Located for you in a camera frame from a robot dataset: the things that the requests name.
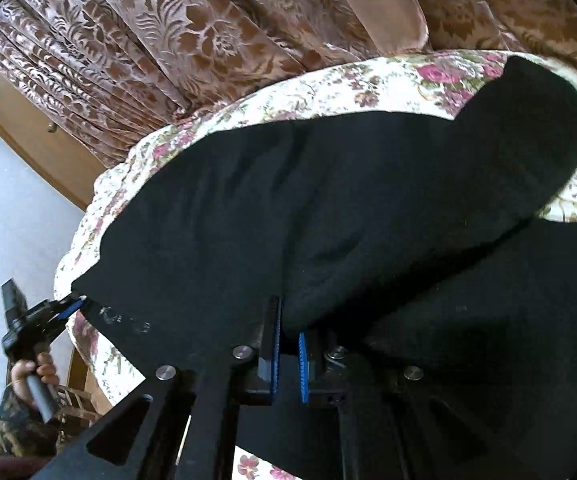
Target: bolt head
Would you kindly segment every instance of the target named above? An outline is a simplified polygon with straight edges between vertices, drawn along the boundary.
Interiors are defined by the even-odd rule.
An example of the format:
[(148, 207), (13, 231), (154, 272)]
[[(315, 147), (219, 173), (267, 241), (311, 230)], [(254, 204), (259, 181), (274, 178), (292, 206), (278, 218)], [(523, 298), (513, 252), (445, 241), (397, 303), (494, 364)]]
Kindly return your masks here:
[(409, 381), (419, 381), (424, 377), (424, 370), (415, 365), (407, 366), (404, 368), (404, 377)]
[(174, 367), (172, 367), (171, 365), (164, 365), (157, 368), (155, 376), (160, 381), (168, 381), (169, 379), (174, 378), (176, 373), (177, 372), (175, 371)]
[(235, 359), (248, 359), (252, 356), (252, 348), (247, 345), (239, 345), (233, 348), (233, 357)]
[(331, 359), (335, 359), (335, 361), (338, 361), (340, 359), (344, 359), (344, 357), (346, 356), (346, 349), (343, 346), (335, 346), (335, 348), (326, 352), (326, 355), (328, 355), (328, 357), (330, 357)]

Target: floral bedspread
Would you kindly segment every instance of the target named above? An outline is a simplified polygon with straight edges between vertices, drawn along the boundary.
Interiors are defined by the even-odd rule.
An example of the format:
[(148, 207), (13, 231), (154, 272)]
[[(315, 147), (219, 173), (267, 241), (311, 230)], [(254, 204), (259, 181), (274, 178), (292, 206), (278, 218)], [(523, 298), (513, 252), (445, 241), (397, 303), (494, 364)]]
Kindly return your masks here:
[[(57, 269), (56, 298), (67, 295), (72, 281), (97, 262), (104, 231), (149, 177), (202, 137), (249, 124), (366, 110), (406, 111), (451, 119), (482, 85), (501, 75), (510, 55), (460, 50), (346, 64), (277, 83), (217, 112), (204, 112), (182, 126), (166, 126), (152, 133), (131, 149), (126, 162), (106, 171), (95, 182), (93, 202)], [(519, 55), (553, 70), (577, 87), (577, 71), (561, 61)], [(577, 221), (577, 170), (537, 214), (551, 221)], [(68, 330), (112, 404), (143, 380), (81, 314), (72, 316)], [(242, 477), (295, 478), (238, 448), (233, 478)]]

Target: curtain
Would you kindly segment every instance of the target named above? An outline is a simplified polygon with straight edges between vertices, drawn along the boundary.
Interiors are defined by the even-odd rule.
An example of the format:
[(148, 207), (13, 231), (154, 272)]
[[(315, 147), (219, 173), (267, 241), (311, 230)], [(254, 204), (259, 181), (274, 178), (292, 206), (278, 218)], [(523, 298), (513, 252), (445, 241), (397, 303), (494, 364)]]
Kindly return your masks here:
[(377, 55), (346, 0), (0, 4), (0, 72), (107, 167), (198, 110)]
[(166, 124), (273, 82), (393, 54), (393, 48), (531, 52), (577, 68), (577, 5), (572, 0), (0, 4), (0, 72), (108, 167)]
[(433, 49), (483, 48), (553, 56), (577, 68), (573, 0), (418, 0)]

